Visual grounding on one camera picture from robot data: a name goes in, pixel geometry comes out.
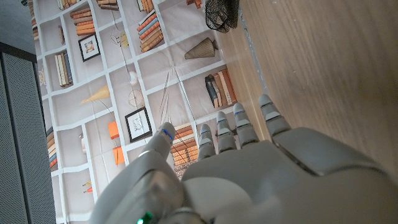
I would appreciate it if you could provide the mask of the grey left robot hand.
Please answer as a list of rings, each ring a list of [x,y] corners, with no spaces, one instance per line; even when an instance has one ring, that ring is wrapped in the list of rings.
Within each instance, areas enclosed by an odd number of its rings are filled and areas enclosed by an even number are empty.
[[[243,106],[236,130],[218,113],[218,139],[200,132],[181,177],[167,163],[175,128],[164,123],[103,191],[90,223],[396,223],[397,178],[368,156],[309,128],[291,128],[259,97],[270,140]]]

